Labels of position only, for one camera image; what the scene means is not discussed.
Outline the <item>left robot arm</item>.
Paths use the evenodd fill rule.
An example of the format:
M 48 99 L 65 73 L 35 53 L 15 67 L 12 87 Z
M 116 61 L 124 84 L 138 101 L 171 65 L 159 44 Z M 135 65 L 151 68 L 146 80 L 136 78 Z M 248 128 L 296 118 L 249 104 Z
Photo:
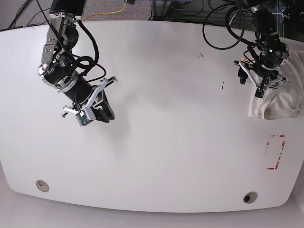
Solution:
M 230 9 L 225 15 L 225 28 L 236 42 L 225 47 L 225 50 L 234 48 L 242 42 L 247 45 L 245 53 L 251 57 L 243 60 L 234 61 L 239 67 L 238 77 L 240 84 L 245 84 L 250 79 L 256 88 L 255 97 L 263 98 L 270 88 L 275 88 L 279 82 L 285 82 L 286 77 L 278 72 L 278 69 L 286 63 L 289 57 L 289 47 L 281 42 L 277 32 L 277 21 L 274 15 L 266 8 L 264 0 L 237 0 L 228 3 Z M 255 28 L 255 41 L 251 42 L 243 37 L 244 31 L 240 35 L 235 34 L 229 24 L 232 12 L 239 12 L 241 15 L 242 26 L 245 26 L 244 12 L 248 10 L 253 18 Z

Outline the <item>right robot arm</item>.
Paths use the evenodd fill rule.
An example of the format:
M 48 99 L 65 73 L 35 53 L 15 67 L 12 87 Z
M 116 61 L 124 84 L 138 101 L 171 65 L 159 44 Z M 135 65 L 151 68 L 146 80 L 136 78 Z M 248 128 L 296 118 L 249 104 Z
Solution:
M 80 126 L 92 121 L 109 123 L 115 119 L 105 94 L 105 88 L 117 81 L 116 77 L 107 79 L 105 75 L 95 78 L 99 85 L 92 85 L 85 76 L 93 67 L 99 65 L 97 42 L 82 22 L 85 0 L 55 0 L 50 7 L 50 19 L 47 20 L 49 30 L 47 41 L 38 68 L 38 76 L 58 93 L 67 96 L 72 104 L 64 106 L 62 117 L 72 114 Z M 93 44 L 94 57 L 77 56 L 72 49 L 78 42 L 79 26 Z

